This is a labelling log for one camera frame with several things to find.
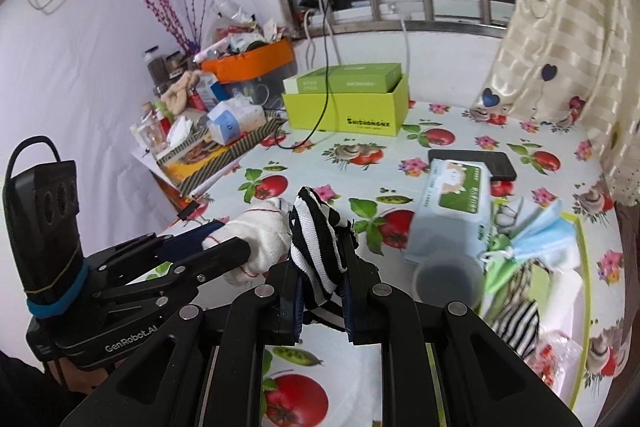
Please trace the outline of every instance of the white wall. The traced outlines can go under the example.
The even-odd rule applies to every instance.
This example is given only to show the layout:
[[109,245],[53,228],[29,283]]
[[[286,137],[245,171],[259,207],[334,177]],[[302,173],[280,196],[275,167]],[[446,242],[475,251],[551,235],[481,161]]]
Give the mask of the white wall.
[[[343,63],[401,62],[406,71],[406,44],[402,32],[366,32],[337,35]],[[500,39],[476,35],[408,32],[411,63],[409,86],[412,100],[470,106],[484,84]],[[322,38],[313,39],[313,68],[324,66]],[[337,64],[332,39],[327,37],[330,64]],[[299,71],[306,71],[308,42],[295,47]],[[308,52],[309,61],[312,50]]]
[[[15,146],[46,134],[78,163],[78,217],[86,255],[146,232],[160,232],[175,212],[151,175],[130,156],[129,126],[151,99],[142,52],[177,49],[140,0],[68,0],[46,16],[26,0],[0,4],[0,166]],[[50,161],[27,150],[16,171]],[[0,349],[35,360],[24,342],[30,318],[0,224]]]

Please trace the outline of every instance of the black phone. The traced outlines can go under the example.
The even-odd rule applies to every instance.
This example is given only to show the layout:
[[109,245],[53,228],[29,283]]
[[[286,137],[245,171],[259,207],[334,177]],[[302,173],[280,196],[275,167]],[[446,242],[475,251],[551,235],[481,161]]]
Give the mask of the black phone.
[[453,160],[484,163],[491,172],[492,182],[513,182],[516,169],[504,152],[473,151],[460,149],[429,149],[429,163],[432,160]]

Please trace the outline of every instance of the floral tablecloth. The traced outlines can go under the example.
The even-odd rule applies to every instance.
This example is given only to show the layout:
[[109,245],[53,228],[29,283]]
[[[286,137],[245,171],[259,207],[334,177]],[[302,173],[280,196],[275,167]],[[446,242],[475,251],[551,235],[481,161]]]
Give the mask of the floral tablecloth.
[[[589,344],[595,343],[600,349],[608,348],[610,353],[606,365],[602,367],[600,364],[596,369],[589,363],[584,365],[583,357],[583,367],[578,369],[575,379],[579,391],[574,412],[583,425],[594,425],[612,377],[623,358],[621,337],[625,283],[618,223],[599,163],[591,153],[586,134],[574,124],[558,127],[546,123],[522,123],[508,120],[502,115],[493,115],[488,121],[481,122],[461,108],[420,102],[411,105],[413,107],[398,137],[316,132],[310,142],[301,143],[300,140],[308,132],[292,131],[285,125],[277,141],[286,146],[297,144],[299,147],[283,150],[276,146],[274,137],[264,140],[242,159],[237,168],[207,192],[202,206],[196,211],[196,217],[225,221],[240,214],[256,198],[282,196],[293,201],[300,187],[308,185],[323,200],[345,213],[348,219],[356,221],[355,228],[360,234],[358,253],[380,268],[382,280],[408,291],[414,265],[404,261],[401,249],[406,245],[414,206],[427,178],[429,148],[483,149],[507,153],[518,177],[513,184],[495,184],[492,187],[494,196],[526,196],[542,205],[561,198],[565,211],[577,216],[576,219],[581,222],[588,257],[587,266],[582,266],[582,275],[587,279],[586,301],[590,301],[590,305],[587,304],[590,322],[585,327],[589,330]],[[178,223],[167,232],[180,233],[193,226],[196,223],[186,228]],[[204,286],[199,297],[206,307],[225,304],[246,289],[231,288],[220,281],[212,282],[207,287],[209,285]],[[338,369],[338,366],[343,364],[348,349],[361,348],[348,345],[346,338],[344,345],[332,341],[335,344],[335,355],[332,355],[331,350],[327,352],[326,343],[318,343],[313,340],[315,338],[314,330],[305,328],[304,343],[300,346],[301,349],[305,348],[303,351],[292,351],[289,356],[286,356],[286,352],[285,356],[282,356],[283,353],[278,356],[276,352],[275,357],[269,357],[273,359],[273,367],[265,371],[265,390],[268,400],[275,401],[276,405],[269,402],[267,416],[275,419],[275,412],[282,412],[284,409],[280,405],[287,403],[287,400],[289,404],[298,400],[300,408],[313,409],[310,405],[305,406],[303,397],[292,397],[296,395],[295,388],[301,385],[309,387],[309,393],[316,393],[314,403],[318,400],[323,403],[323,393],[329,397],[324,416],[322,411],[307,411],[308,417],[312,418],[308,421],[309,425],[375,425],[380,419],[379,402],[366,407],[359,406],[357,413],[350,410],[339,415],[340,419],[332,403],[339,396],[341,407],[344,408],[345,403],[357,402],[356,396],[367,396],[369,402],[371,397],[382,397],[382,391],[378,389],[381,385],[380,375],[373,371],[370,380],[363,384],[376,389],[369,389],[365,393],[362,385],[354,386],[355,391],[351,391],[353,400],[345,402],[344,394],[332,393],[330,382],[337,382],[336,378],[360,378],[353,371],[349,372],[351,376],[348,377],[343,371],[344,367]],[[305,344],[316,348],[307,349]],[[369,349],[367,353],[368,357],[375,357],[378,351]],[[280,377],[273,374],[282,371],[284,375]],[[287,371],[301,375],[301,381],[283,382]],[[280,391],[269,391],[271,386]],[[263,425],[272,426],[273,423],[265,417]]]

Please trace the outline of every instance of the orange container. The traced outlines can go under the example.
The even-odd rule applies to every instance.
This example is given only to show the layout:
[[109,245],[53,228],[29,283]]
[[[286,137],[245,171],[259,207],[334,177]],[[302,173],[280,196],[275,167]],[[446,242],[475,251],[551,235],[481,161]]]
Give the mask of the orange container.
[[267,44],[252,52],[218,60],[205,60],[200,68],[216,75],[220,83],[253,80],[259,76],[289,64],[294,58],[293,49],[288,39]]

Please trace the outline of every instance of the screw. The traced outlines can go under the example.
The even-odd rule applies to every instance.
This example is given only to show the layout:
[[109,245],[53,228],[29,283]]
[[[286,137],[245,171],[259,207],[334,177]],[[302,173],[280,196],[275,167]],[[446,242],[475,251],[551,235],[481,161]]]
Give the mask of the screw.
[[180,308],[180,312],[178,312],[180,318],[184,319],[185,321],[194,319],[198,316],[198,313],[200,313],[200,309],[193,304],[187,304],[186,306],[183,306],[182,308]]
[[371,291],[373,292],[374,295],[377,295],[378,297],[386,297],[388,295],[391,295],[391,286],[389,286],[388,284],[385,284],[383,282],[379,282],[378,284],[374,284],[373,288],[371,289]]
[[462,315],[466,314],[467,307],[465,303],[453,301],[449,303],[447,310],[449,310],[451,315],[462,317]]
[[273,286],[271,286],[270,284],[260,284],[260,286],[258,286],[254,292],[258,297],[269,297],[271,295],[273,295],[274,292],[274,288]]

